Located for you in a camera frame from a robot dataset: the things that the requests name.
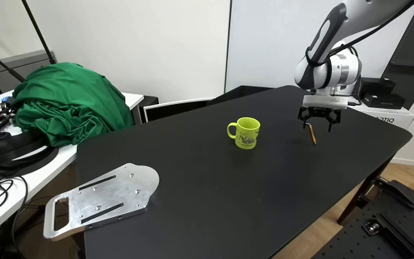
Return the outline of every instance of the black table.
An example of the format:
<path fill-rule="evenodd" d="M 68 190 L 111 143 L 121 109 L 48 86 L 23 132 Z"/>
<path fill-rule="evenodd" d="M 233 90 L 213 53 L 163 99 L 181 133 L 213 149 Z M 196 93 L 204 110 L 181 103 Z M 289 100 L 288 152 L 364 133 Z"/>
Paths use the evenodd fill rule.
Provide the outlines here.
<path fill-rule="evenodd" d="M 344 110 L 318 145 L 296 119 L 304 92 L 279 87 L 98 136 L 79 145 L 82 181 L 121 164 L 161 177 L 147 213 L 85 233 L 95 257 L 269 257 L 388 161 L 411 133 Z M 253 151 L 235 146 L 226 125 L 262 122 Z"/>

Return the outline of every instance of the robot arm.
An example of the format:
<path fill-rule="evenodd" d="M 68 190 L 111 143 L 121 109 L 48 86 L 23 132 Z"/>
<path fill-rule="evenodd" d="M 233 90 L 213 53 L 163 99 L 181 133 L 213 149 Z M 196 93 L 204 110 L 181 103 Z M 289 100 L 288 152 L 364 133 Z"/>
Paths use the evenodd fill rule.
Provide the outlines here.
<path fill-rule="evenodd" d="M 338 86 L 353 84 L 360 77 L 361 61 L 353 50 L 353 44 L 378 31 L 413 4 L 414 0 L 344 0 L 331 10 L 296 67 L 296 83 L 315 93 L 305 96 L 302 109 L 312 112 L 302 116 L 301 110 L 301 119 L 307 120 L 312 115 L 330 113 L 317 110 L 318 107 L 344 109 L 348 106 L 347 99 L 332 95 Z M 368 28 L 371 30 L 350 43 L 341 41 Z"/>

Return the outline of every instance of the table leg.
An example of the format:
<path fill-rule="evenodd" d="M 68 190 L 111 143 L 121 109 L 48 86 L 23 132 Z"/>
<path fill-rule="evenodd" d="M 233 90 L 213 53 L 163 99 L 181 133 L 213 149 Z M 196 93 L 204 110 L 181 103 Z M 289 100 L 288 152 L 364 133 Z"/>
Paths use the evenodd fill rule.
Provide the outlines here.
<path fill-rule="evenodd" d="M 345 221 L 345 218 L 351 214 L 351 211 L 361 202 L 361 198 L 367 195 L 367 192 L 373 187 L 376 178 L 378 178 L 381 175 L 381 172 L 390 164 L 391 159 L 393 159 L 393 156 L 388 158 L 384 164 L 381 164 L 374 172 L 371 172 L 364 179 L 363 185 L 360 187 L 360 190 L 355 192 L 353 200 L 348 202 L 347 208 L 338 217 L 338 220 L 337 220 L 338 224 L 342 224 Z"/>

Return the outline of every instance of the wooden floor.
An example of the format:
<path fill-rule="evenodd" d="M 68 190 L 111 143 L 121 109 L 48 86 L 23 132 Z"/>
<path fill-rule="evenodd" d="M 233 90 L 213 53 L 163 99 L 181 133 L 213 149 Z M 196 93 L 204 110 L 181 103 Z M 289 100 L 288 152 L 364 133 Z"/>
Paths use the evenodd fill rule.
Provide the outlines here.
<path fill-rule="evenodd" d="M 390 164 L 383 172 L 388 179 L 397 179 L 414 190 L 414 166 Z M 285 249 L 282 249 L 275 259 L 284 257 L 312 257 L 327 241 L 330 241 L 340 230 L 337 223 L 341 211 L 345 208 L 357 188 L 340 200 L 330 211 L 318 218 L 302 234 L 294 238 Z"/>

